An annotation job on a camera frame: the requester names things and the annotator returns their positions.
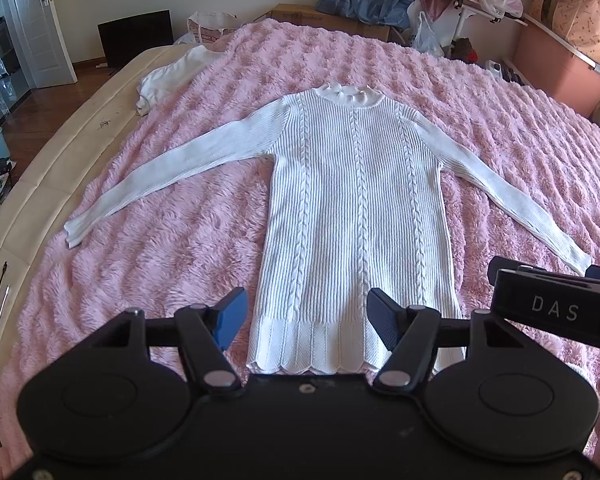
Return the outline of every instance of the white sweater dress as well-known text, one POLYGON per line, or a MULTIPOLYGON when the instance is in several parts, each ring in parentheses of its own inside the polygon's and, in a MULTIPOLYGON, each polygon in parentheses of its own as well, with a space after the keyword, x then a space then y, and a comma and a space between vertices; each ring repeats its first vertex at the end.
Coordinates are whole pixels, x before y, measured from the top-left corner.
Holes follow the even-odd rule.
MULTIPOLYGON (((402 306, 461 312, 440 170, 484 190, 579 274, 590 256, 528 196, 418 111, 371 88, 284 96, 129 174, 64 225, 69 247, 127 204, 219 164, 272 155, 269 223, 247 364, 264 373, 356 372, 389 356, 365 315, 369 289, 402 306)), ((463 358, 441 350, 436 368, 463 358)))

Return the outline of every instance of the door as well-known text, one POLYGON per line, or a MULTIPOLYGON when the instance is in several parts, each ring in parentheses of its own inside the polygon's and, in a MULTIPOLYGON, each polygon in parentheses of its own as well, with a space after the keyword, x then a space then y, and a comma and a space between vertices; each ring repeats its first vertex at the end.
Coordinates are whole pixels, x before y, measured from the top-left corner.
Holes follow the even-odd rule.
POLYGON ((53 0, 8 0, 8 3, 14 28, 10 32, 18 37, 34 86, 43 88, 78 81, 53 0))

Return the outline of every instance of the black monitor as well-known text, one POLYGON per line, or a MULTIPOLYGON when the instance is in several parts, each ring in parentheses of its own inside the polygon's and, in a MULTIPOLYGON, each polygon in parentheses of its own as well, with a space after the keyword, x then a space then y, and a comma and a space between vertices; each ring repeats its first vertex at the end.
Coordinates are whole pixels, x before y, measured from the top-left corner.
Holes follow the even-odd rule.
POLYGON ((110 68, 122 68, 148 48, 173 44, 168 10, 101 23, 98 31, 110 68))

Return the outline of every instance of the wooden floor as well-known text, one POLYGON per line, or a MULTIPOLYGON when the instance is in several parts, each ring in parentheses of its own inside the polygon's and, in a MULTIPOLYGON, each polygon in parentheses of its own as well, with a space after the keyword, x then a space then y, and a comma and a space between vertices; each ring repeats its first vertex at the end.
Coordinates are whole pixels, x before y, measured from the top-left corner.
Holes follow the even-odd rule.
POLYGON ((110 72, 108 68, 77 68, 77 83, 32 90, 4 121, 4 139, 11 160, 17 162, 11 175, 14 182, 71 114, 111 78, 110 72))

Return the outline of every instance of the pink fluffy blanket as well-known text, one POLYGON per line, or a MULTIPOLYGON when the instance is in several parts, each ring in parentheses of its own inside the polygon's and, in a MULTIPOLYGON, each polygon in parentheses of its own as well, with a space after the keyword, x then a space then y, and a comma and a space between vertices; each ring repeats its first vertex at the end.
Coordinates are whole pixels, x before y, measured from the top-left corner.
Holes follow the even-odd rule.
MULTIPOLYGON (((227 43, 226 56, 141 122, 88 185, 77 213, 165 150, 284 94, 338 81, 368 84, 420 110, 531 195, 600 264, 600 128, 543 92, 460 61, 273 20, 245 26, 227 43)), ((75 249, 62 233, 51 238, 0 382, 0 478, 30 453, 14 409, 22 385, 108 319, 130 306, 147 317, 170 316, 187 304, 213 303, 234 286, 253 300, 271 171, 264 159, 226 164, 102 220, 75 249)), ((490 303, 486 269, 494 254, 568 272, 480 190, 443 174, 443 192, 465 314, 490 303)), ((249 324, 228 352, 243 372, 249 324)), ((528 332, 590 380, 600 375, 599 350, 528 332)), ((158 351, 156 359, 174 365, 175 357, 158 351)))

